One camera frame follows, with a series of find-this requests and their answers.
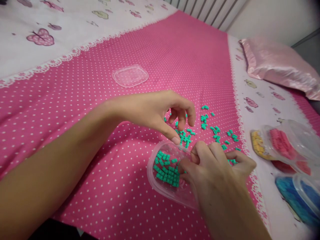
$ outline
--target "satin pillowcase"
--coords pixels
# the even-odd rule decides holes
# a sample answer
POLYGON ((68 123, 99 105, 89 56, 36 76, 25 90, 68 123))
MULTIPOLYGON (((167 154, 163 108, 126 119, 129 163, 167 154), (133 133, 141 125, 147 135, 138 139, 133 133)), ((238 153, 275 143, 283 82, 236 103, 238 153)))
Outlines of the satin pillowcase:
POLYGON ((291 47, 264 38, 239 41, 248 62, 248 75, 306 93, 311 100, 320 101, 318 73, 291 47))

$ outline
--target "lace trim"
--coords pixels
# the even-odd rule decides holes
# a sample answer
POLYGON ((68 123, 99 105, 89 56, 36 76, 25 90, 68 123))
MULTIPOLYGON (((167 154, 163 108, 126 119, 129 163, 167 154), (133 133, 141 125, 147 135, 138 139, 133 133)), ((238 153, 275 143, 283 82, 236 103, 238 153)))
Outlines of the lace trim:
POLYGON ((129 33, 129 32, 133 32, 136 30, 140 30, 150 24, 154 24, 157 23, 159 21, 162 21, 168 17, 170 17, 171 15, 173 15, 174 13, 164 17, 164 18, 160 18, 154 21, 151 21, 149 23, 145 23, 143 25, 140 25, 139 27, 135 27, 135 28, 131 28, 122 32, 119 32, 118 34, 115 34, 113 36, 109 35, 108 37, 102 37, 99 38, 93 42, 89 42, 85 45, 82 45, 80 47, 75 47, 72 49, 72 51, 68 54, 63 55, 62 57, 56 58, 54 60, 49 60, 48 62, 45 62, 44 64, 41 64, 37 67, 34 67, 32 69, 20 72, 18 74, 14 74, 11 75, 9 77, 5 77, 3 79, 0 79, 0 88, 4 88, 4 87, 9 87, 11 84, 13 84, 15 81, 19 81, 19 80, 28 80, 30 79, 35 73, 44 73, 47 72, 51 67, 58 67, 62 64, 62 62, 66 62, 66 61, 71 61, 73 59, 73 57, 79 56, 81 54, 81 51, 89 51, 90 48, 95 47, 98 43, 103 43, 104 41, 108 41, 111 38, 116 38, 116 37, 120 37, 123 34, 129 33))
MULTIPOLYGON (((230 63, 231 63, 232 85, 233 85, 233 91, 234 91, 234 102, 236 104, 238 123, 239 123, 239 130, 240 130, 240 139, 242 141, 241 149, 243 150, 243 152, 247 156, 250 156, 250 151, 249 151, 248 146, 247 146, 247 140, 245 138, 243 118, 242 118, 242 115, 241 115, 241 109, 240 109, 239 98, 238 98, 238 90, 236 88, 234 66, 233 66, 231 54, 230 54, 230 63)), ((251 191, 252 191, 254 197, 256 198, 256 200, 258 201, 258 203, 256 204, 256 208, 258 210, 258 213, 260 214, 260 217, 261 217, 264 225, 266 226, 267 230, 270 233, 271 232, 270 222, 269 222, 267 209, 265 207, 265 203, 264 203, 264 199, 263 199, 263 195, 262 195, 262 192, 261 192, 261 187, 260 187, 260 183, 258 181, 258 176, 257 176, 256 170, 253 170, 253 172, 250 174, 249 177, 250 177, 250 180, 252 182, 251 191)))

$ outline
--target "pink bedsheet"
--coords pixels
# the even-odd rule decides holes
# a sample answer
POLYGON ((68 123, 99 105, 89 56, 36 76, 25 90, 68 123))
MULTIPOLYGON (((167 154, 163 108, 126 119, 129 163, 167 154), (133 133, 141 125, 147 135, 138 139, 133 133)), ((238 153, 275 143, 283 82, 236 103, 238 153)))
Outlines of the pink bedsheet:
MULTIPOLYGON (((1 177, 104 100, 163 89, 175 90, 196 106, 197 135, 191 147, 198 140, 213 141, 212 131, 200 128, 200 115, 214 112, 216 116, 210 116, 208 124, 220 127, 221 142, 231 142, 228 150, 242 148, 241 140, 233 142, 224 134, 229 129, 242 134, 227 34, 178 11, 0 89, 1 177), (122 88, 111 72, 132 64, 141 65, 150 77, 134 88, 122 88), (203 105, 210 110, 201 110, 203 105)), ((147 161, 155 144, 163 139, 154 130, 120 124, 54 218, 100 239, 209 239, 198 212, 168 200, 149 185, 147 161)), ((267 223, 266 212, 260 211, 262 194, 256 183, 254 175, 248 180, 248 189, 267 223)))
POLYGON ((305 94, 301 91, 297 91, 294 89, 288 89, 292 94, 293 98, 296 100, 298 106, 309 120, 309 123, 312 125, 313 129, 316 131, 317 135, 320 136, 320 116, 317 112, 312 108, 310 103, 305 97, 305 94))

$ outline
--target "forearm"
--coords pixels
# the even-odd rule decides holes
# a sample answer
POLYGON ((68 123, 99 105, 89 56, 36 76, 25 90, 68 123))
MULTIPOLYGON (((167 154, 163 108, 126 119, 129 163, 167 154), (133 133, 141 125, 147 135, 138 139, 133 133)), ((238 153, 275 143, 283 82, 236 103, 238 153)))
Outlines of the forearm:
POLYGON ((0 239, 27 238, 59 208, 121 122, 114 113, 112 102, 101 104, 7 174, 0 182, 0 239))
POLYGON ((216 240, 271 240, 247 190, 236 187, 231 191, 231 194, 225 195, 228 198, 224 199, 227 209, 219 213, 206 214, 211 236, 216 240))

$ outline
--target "finger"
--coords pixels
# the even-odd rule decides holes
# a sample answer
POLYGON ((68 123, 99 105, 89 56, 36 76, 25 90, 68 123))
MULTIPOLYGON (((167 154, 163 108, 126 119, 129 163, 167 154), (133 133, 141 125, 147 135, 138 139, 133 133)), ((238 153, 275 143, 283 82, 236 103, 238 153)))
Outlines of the finger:
POLYGON ((194 162, 197 165, 200 164, 199 156, 197 154, 194 154, 193 152, 191 152, 191 160, 192 160, 192 162, 194 162))
POLYGON ((154 129, 161 132, 166 138, 171 140, 174 144, 180 144, 180 137, 177 134, 177 132, 173 130, 173 128, 166 124, 164 121, 159 121, 159 123, 156 124, 156 126, 154 126, 154 129))
POLYGON ((178 117, 178 112, 177 110, 171 108, 171 116, 169 117, 169 123, 173 123, 174 120, 178 117))
POLYGON ((179 131, 183 131, 184 126, 186 125, 186 110, 180 109, 178 110, 178 129, 179 131))
POLYGON ((216 158, 216 160, 223 166, 230 166, 228 163, 228 159, 226 157, 226 154, 224 153, 221 145, 217 142, 210 143, 208 145, 210 151, 216 158))
POLYGON ((203 141, 196 142, 191 150, 191 154, 197 155, 200 159, 200 166, 212 167, 212 164, 216 164, 217 160, 203 141))
POLYGON ((188 158, 183 158, 178 165, 178 171, 180 174, 186 171, 191 176, 195 177, 196 168, 199 167, 197 164, 191 162, 188 158))
POLYGON ((255 169, 257 163, 240 151, 226 153, 227 159, 235 159, 238 163, 232 167, 233 170, 239 171, 245 178, 255 169))
POLYGON ((199 201, 198 201, 197 188, 195 186, 195 183, 194 183, 191 175, 188 173, 181 174, 180 179, 184 180, 186 183, 188 183, 190 185, 190 188, 193 192, 194 198, 195 198, 196 202, 198 203, 199 201))
POLYGON ((189 126, 193 127, 195 120, 196 120, 196 109, 194 107, 193 102, 189 101, 188 99, 180 96, 179 94, 175 93, 176 97, 174 98, 172 107, 179 107, 184 109, 188 114, 188 124, 189 126))

